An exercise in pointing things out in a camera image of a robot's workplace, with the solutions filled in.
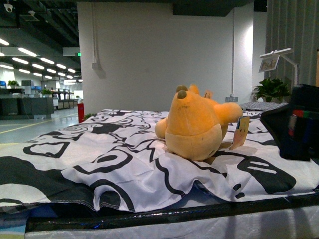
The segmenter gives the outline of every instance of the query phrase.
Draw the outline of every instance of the stuffed animal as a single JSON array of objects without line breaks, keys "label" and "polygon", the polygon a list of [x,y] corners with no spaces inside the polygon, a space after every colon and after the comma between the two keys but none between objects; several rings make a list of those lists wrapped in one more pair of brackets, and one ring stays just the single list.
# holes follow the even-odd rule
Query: stuffed animal
[{"label": "stuffed animal", "polygon": [[223,103],[199,95],[196,85],[178,86],[168,116],[155,126],[167,149],[185,159],[203,161],[219,149],[228,124],[243,115],[236,103]]}]

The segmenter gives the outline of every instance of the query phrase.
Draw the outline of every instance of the power outlet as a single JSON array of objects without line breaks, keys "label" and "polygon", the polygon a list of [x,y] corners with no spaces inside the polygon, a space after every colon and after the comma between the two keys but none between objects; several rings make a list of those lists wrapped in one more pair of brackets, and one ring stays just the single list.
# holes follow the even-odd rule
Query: power outlet
[{"label": "power outlet", "polygon": [[238,97],[226,97],[225,102],[238,102]]}]

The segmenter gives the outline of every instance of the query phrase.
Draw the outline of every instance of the gray floor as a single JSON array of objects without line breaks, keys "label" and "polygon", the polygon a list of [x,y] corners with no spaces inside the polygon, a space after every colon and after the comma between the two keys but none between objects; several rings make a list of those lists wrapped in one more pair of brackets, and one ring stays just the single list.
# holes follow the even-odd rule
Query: gray floor
[{"label": "gray floor", "polygon": [[0,120],[0,148],[25,142],[38,135],[79,122],[77,107],[55,110],[51,119]]}]

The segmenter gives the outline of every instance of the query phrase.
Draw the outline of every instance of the security camera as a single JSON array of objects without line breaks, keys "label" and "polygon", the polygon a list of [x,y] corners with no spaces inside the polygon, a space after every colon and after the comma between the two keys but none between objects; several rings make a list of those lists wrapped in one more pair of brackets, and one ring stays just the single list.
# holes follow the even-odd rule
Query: security camera
[{"label": "security camera", "polygon": [[12,12],[13,6],[9,3],[3,4],[7,12]]}]

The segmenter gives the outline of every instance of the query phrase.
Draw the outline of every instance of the red fire extinguisher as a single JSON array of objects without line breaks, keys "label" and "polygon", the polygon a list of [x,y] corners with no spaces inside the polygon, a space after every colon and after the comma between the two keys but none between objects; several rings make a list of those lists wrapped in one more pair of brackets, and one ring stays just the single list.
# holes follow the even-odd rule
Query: red fire extinguisher
[{"label": "red fire extinguisher", "polygon": [[79,117],[79,123],[82,123],[84,121],[84,104],[83,103],[78,104],[78,117]]}]

